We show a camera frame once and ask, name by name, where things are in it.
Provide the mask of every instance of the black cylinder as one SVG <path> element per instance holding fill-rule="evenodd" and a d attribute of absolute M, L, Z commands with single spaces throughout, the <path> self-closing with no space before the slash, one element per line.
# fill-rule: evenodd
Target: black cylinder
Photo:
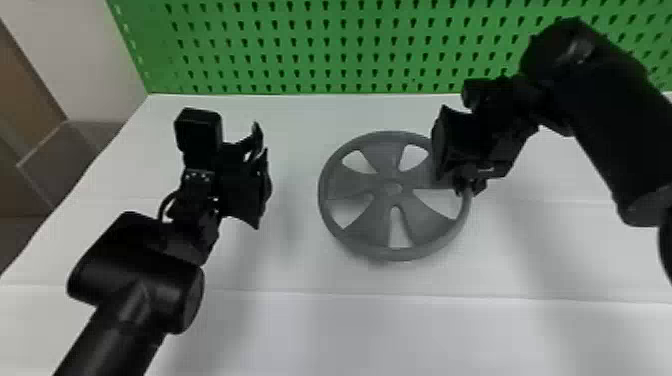
<path fill-rule="evenodd" d="M 672 205 L 672 105 L 646 69 L 578 19 L 534 37 L 520 69 L 561 109 L 622 220 L 659 225 Z"/>
<path fill-rule="evenodd" d="M 139 283 L 100 306 L 54 376 L 142 376 L 161 345 L 161 320 Z"/>
<path fill-rule="evenodd" d="M 623 221 L 657 226 L 672 204 L 672 105 L 618 62 L 576 72 L 554 97 Z"/>

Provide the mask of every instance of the green pegboard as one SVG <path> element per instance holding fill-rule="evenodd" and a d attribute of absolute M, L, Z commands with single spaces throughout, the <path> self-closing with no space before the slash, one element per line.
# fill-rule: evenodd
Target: green pegboard
<path fill-rule="evenodd" d="M 152 93 L 446 93 L 580 16 L 672 88 L 672 0 L 108 0 Z"/>

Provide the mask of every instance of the gray floor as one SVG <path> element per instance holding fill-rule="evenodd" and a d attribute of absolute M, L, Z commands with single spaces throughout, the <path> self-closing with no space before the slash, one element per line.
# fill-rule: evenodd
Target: gray floor
<path fill-rule="evenodd" d="M 25 186 L 34 187 L 48 207 L 55 208 L 119 129 L 116 124 L 63 124 L 17 165 L 20 171 L 17 175 L 25 176 L 29 181 Z M 42 212 L 44 214 L 0 216 L 0 274 L 25 248 L 50 209 Z"/>

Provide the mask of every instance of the beige wall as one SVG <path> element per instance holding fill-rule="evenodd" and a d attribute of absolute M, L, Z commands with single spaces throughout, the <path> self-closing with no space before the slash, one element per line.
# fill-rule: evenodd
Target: beige wall
<path fill-rule="evenodd" d="M 65 116 L 0 22 L 0 119 L 10 146 L 37 145 Z"/>
<path fill-rule="evenodd" d="M 124 122 L 144 100 L 104 0 L 0 0 L 0 18 L 69 119 Z"/>

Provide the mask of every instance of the wheel spoke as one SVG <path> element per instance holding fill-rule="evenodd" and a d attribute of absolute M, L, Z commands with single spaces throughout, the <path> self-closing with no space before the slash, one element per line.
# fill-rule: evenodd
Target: wheel spoke
<path fill-rule="evenodd" d="M 401 210 L 406 233 L 413 244 L 426 244 L 445 234 L 455 220 L 437 213 L 416 195 L 403 197 L 397 205 Z"/>
<path fill-rule="evenodd" d="M 367 193 L 375 187 L 375 177 L 347 167 L 342 162 L 332 171 L 329 178 L 327 198 L 338 200 Z"/>
<path fill-rule="evenodd" d="M 390 242 L 390 211 L 386 200 L 375 197 L 344 231 L 369 244 L 387 247 Z"/>
<path fill-rule="evenodd" d="M 401 142 L 381 142 L 363 146 L 360 151 L 379 174 L 390 175 L 399 170 L 405 147 Z"/>

